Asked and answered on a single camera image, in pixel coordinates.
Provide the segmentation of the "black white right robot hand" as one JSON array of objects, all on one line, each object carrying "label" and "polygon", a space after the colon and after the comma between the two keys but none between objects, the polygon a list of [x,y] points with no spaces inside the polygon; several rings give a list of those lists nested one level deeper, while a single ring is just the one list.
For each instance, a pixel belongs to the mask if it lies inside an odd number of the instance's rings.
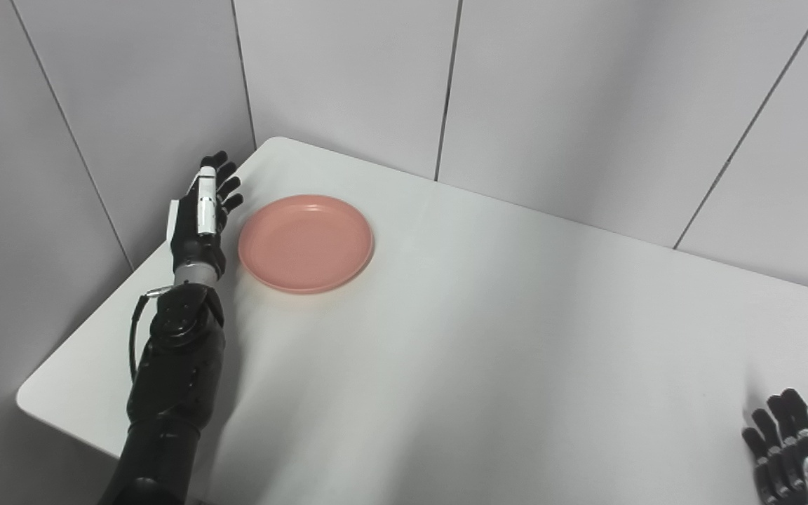
[{"label": "black white right robot hand", "polygon": [[760,504],[808,504],[808,404],[786,388],[751,413],[741,437]]}]

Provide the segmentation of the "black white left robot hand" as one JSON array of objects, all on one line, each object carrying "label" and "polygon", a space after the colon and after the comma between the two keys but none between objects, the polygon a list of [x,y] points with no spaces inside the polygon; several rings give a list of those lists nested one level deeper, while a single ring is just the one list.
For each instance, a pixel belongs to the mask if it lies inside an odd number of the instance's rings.
[{"label": "black white left robot hand", "polygon": [[224,151],[203,157],[187,193],[176,200],[170,235],[176,284],[215,285],[227,270],[222,231],[244,202],[237,169]]}]

